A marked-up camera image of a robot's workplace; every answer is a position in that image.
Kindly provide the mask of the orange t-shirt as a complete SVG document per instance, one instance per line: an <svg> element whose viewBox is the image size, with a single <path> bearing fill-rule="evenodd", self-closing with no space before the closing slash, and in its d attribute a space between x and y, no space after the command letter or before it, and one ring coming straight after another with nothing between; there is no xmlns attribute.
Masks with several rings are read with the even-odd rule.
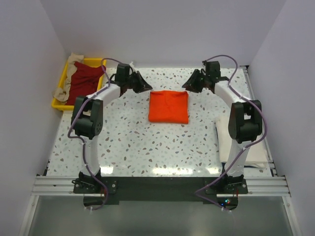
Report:
<svg viewBox="0 0 315 236"><path fill-rule="evenodd" d="M189 94L186 91L151 91L148 120L153 123L188 124Z"/></svg>

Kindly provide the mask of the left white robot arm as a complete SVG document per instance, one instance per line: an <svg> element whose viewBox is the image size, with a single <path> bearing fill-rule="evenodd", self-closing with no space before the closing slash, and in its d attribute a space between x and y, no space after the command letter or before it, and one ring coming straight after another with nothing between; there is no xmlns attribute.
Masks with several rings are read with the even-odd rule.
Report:
<svg viewBox="0 0 315 236"><path fill-rule="evenodd" d="M134 93L142 93L153 88L133 63L119 63L116 73L108 78L103 88L87 96L78 96L75 100L68 137L79 139L82 143L82 169L79 176L88 176L84 186L91 193L98 192L102 187L102 181L96 175L100 173L97 143L103 129L104 107L129 89Z"/></svg>

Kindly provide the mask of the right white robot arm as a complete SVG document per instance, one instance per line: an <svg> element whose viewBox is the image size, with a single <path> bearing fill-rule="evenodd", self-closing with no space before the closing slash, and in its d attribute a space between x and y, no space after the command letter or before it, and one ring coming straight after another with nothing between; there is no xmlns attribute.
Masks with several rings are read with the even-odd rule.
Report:
<svg viewBox="0 0 315 236"><path fill-rule="evenodd" d="M216 192L231 193L236 187L242 186L244 166L250 147L259 143L257 139L263 131L261 103L250 100L240 94L231 85L231 78L221 75L221 67L213 58L203 61L204 68L196 69L183 84L187 91L201 93L209 89L221 98L230 108L228 133L232 139L228 161L222 174L195 194L212 188Z"/></svg>

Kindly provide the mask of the yellow plastic bin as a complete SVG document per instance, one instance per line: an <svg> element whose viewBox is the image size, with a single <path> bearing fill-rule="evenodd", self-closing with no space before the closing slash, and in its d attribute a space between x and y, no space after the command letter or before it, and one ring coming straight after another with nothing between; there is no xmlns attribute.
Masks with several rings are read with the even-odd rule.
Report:
<svg viewBox="0 0 315 236"><path fill-rule="evenodd" d="M106 69L106 67L105 67L106 61L101 59L101 58L84 58L83 64L88 65L90 67L99 67L99 66L101 66L103 71ZM65 67L63 69L63 72L62 72L62 75L61 75L61 78L59 80L59 84L58 84L57 88L61 88L62 87L62 82L64 82L64 80L66 78L66 69L67 69L67 62L66 62ZM104 77L104 75L100 77L99 82L98 82L98 87L97 87L96 91L101 89L102 82L103 82L103 77ZM73 109L74 109L74 105L67 106L66 104L62 104L61 102L59 102L54 97L53 97L51 106L53 108L57 109L57 110L60 110L60 111L73 111Z"/></svg>

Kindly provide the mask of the dark red t-shirt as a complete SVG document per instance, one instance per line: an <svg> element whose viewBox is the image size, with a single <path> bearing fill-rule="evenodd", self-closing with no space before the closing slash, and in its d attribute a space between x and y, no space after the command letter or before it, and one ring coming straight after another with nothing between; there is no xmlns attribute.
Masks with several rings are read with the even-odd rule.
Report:
<svg viewBox="0 0 315 236"><path fill-rule="evenodd" d="M75 62L76 72L71 76L67 106L72 106L78 96L87 96L96 92L98 82L104 72L101 66L90 67L80 62Z"/></svg>

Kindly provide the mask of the beige t-shirt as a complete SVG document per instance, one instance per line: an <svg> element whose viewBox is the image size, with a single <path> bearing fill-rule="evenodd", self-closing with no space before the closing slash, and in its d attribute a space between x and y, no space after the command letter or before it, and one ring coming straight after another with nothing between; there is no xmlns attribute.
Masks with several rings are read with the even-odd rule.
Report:
<svg viewBox="0 0 315 236"><path fill-rule="evenodd" d="M66 78L62 82L61 88L56 88L53 91L53 97L62 104L65 104L69 99L69 91L71 87L71 77L77 71L77 67L74 65L76 62L83 63L84 56L71 53L67 60Z"/></svg>

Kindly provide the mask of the folded white t-shirt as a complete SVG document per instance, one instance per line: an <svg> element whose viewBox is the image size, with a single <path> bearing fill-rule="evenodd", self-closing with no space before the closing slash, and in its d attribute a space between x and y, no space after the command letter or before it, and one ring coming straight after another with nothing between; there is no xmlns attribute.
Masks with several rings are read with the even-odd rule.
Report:
<svg viewBox="0 0 315 236"><path fill-rule="evenodd" d="M229 117L226 116L220 116L215 119L221 163L226 163L228 161L232 144L232 139L228 133L228 122ZM260 142L250 147L245 164L260 164L264 165L265 168L268 164L267 157L268 154L263 142Z"/></svg>

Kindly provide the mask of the folded navy blue t-shirt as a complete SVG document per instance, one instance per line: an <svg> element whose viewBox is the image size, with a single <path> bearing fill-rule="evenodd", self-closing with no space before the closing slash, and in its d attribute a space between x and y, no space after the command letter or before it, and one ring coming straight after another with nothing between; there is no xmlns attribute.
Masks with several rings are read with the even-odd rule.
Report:
<svg viewBox="0 0 315 236"><path fill-rule="evenodd" d="M264 165L260 165L260 164L246 164L244 165L245 168L263 168Z"/></svg>

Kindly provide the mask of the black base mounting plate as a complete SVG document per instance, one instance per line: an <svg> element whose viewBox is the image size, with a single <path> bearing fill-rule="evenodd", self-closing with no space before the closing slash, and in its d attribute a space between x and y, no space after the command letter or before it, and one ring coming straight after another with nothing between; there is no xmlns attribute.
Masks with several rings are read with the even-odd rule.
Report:
<svg viewBox="0 0 315 236"><path fill-rule="evenodd" d="M202 202L235 209L238 196L248 194L243 177L97 177L81 174L72 180L84 206L118 205L123 201Z"/></svg>

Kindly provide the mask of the aluminium frame rail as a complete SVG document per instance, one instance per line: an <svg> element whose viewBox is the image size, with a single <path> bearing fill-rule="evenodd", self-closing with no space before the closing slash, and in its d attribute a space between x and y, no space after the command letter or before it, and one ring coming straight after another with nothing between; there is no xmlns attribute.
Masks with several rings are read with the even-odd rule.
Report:
<svg viewBox="0 0 315 236"><path fill-rule="evenodd" d="M209 91L189 95L189 124L148 122L149 93L128 91L104 110L98 138L101 172L106 177L149 177L161 183L217 177L222 164L215 119L225 103ZM90 211L83 194L73 193L81 146L66 134L70 112L59 124L47 173L31 192L22 236L300 236L285 177L272 156L263 168L247 168L249 193L239 194L232 212L183 201L121 201Z"/></svg>

